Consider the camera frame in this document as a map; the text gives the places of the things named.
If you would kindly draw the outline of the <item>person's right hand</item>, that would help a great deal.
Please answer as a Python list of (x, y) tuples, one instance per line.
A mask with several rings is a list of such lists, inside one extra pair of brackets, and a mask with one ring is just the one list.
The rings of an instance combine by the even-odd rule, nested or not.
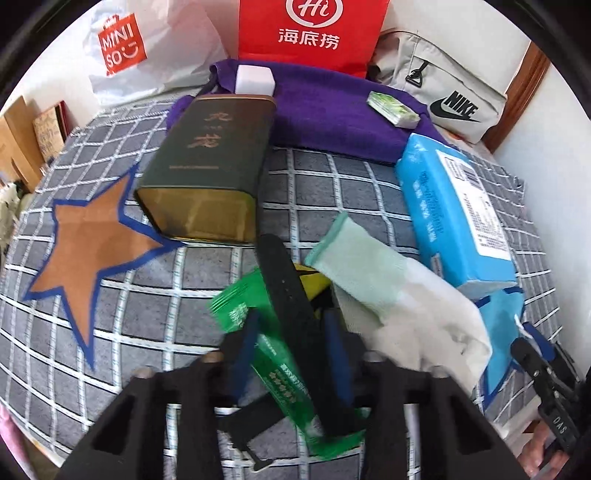
[(532, 438), (525, 444), (517, 457), (518, 462), (531, 479), (555, 479), (570, 459), (565, 452), (556, 451), (546, 466), (542, 467), (545, 443), (550, 436), (549, 427), (540, 422), (534, 429)]

